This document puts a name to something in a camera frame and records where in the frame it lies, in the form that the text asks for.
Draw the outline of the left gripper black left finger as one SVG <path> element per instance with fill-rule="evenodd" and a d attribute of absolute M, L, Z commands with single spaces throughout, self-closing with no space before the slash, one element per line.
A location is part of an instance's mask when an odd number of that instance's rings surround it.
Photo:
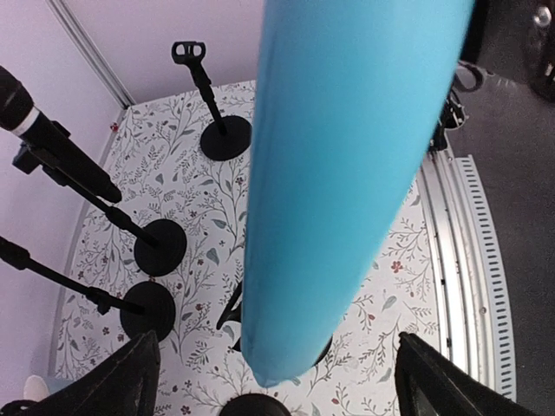
<path fill-rule="evenodd" d="M 160 376 L 153 330 L 136 335 L 79 380 L 43 400 L 14 400 L 2 415 L 152 415 Z"/>

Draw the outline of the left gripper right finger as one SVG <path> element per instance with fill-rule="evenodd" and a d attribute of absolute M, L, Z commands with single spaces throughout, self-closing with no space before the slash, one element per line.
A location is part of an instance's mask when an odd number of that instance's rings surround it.
<path fill-rule="evenodd" d="M 461 371 L 418 335 L 400 333 L 395 390 L 401 415 L 528 415 Z"/>

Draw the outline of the blue microphone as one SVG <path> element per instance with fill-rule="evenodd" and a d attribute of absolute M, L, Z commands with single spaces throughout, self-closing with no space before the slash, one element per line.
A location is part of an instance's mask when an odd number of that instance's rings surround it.
<path fill-rule="evenodd" d="M 315 285 L 337 328 L 428 149 L 472 11 L 265 3 L 243 280 Z"/>

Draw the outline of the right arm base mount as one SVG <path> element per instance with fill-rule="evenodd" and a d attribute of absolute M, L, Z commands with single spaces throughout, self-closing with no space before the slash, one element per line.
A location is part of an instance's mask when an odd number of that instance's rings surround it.
<path fill-rule="evenodd" d="M 468 87 L 461 80 L 458 72 L 464 70 L 469 73 L 473 79 L 473 85 Z M 458 92 L 473 93 L 479 90 L 484 83 L 484 75 L 480 70 L 468 62 L 458 62 L 455 70 L 454 78 L 450 86 L 447 97 L 443 103 L 441 114 L 429 141 L 428 153 L 437 153 L 447 149 L 447 131 L 455 130 L 461 127 L 467 119 L 465 109 L 460 101 Z"/>

